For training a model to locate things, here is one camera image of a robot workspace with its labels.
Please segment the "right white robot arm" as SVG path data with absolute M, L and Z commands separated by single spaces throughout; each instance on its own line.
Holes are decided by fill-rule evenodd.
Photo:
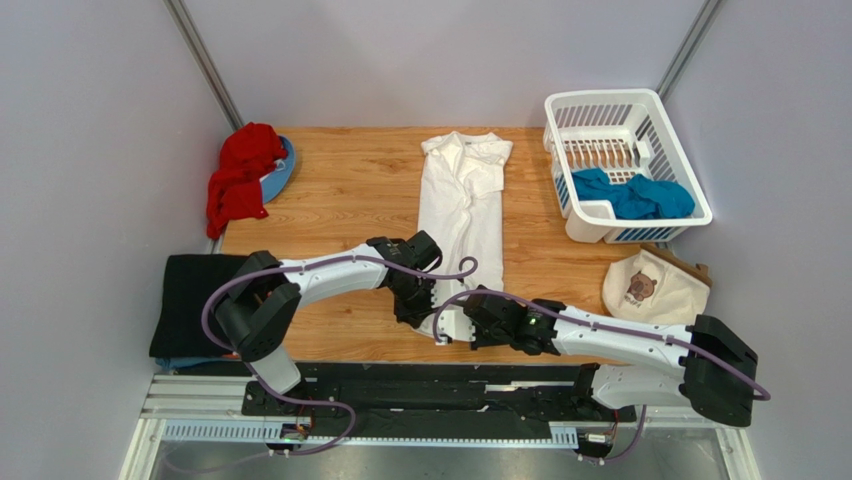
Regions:
M 758 355 L 723 321 L 703 314 L 688 325 L 641 324 L 560 302 L 479 289 L 461 302 L 477 333 L 530 356 L 589 356 L 576 387 L 609 409 L 689 406 L 714 422 L 745 428 L 755 402 Z

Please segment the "white printed t-shirt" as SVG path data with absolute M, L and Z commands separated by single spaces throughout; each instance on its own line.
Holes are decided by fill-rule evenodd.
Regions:
M 513 143 L 494 133 L 451 132 L 421 143 L 425 155 L 417 229 L 425 231 L 443 254 L 437 274 L 455 274 L 465 257 L 478 261 L 462 280 L 438 281 L 435 300 L 480 285 L 504 287 L 504 167 Z

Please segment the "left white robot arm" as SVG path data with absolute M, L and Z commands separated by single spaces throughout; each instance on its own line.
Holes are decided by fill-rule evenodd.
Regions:
M 201 309 L 203 333 L 236 354 L 276 403 L 341 409 L 329 399 L 295 397 L 302 374 L 284 347 L 299 309 L 356 291 L 386 288 L 402 322 L 421 323 L 434 312 L 431 291 L 441 280 L 437 243 L 424 231 L 409 239 L 374 237 L 344 252 L 306 260 L 250 255 Z

